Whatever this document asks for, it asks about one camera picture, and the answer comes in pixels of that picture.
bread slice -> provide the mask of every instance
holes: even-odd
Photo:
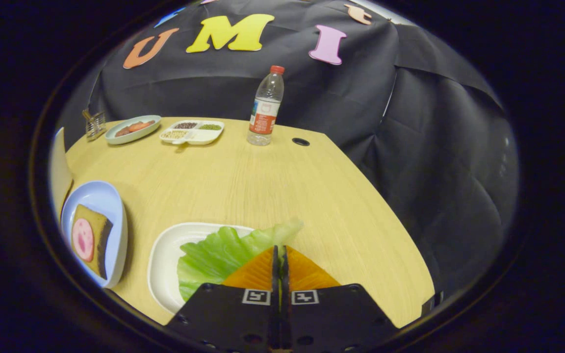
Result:
[[[317,290],[341,285],[327,271],[300,251],[289,245],[285,248],[287,249],[287,261],[289,263],[290,291]]]
[[[74,253],[103,279],[107,279],[105,255],[110,230],[112,222],[105,215],[84,205],[77,205],[71,230],[72,248]]]
[[[271,291],[273,257],[272,246],[238,268],[222,284],[229,287]]]

table hole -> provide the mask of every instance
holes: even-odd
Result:
[[[313,337],[311,336],[304,336],[300,337],[296,342],[301,346],[311,346],[313,344]]]
[[[249,344],[259,344],[263,342],[263,338],[259,335],[248,334],[244,336],[244,341]]]
[[[300,146],[308,146],[311,145],[311,143],[305,139],[301,139],[301,138],[292,138],[291,139],[294,143],[297,143]]]

plastic water bottle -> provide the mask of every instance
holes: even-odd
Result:
[[[253,145],[265,146],[272,139],[272,129],[283,100],[283,73],[284,67],[274,65],[256,91],[250,130],[247,132],[247,141]]]

blue plate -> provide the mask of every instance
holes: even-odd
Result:
[[[105,266],[107,279],[94,273],[75,253],[71,244],[71,228],[74,224],[77,205],[84,205],[99,212],[112,222],[106,246]],[[89,181],[74,190],[62,209],[62,236],[69,250],[82,268],[103,288],[112,288],[119,282],[126,260],[128,248],[128,224],[126,210],[117,189],[105,181]]]

bottle label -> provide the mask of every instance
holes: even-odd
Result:
[[[271,134],[280,106],[280,102],[267,102],[255,99],[252,115],[250,116],[250,131],[257,134]]]

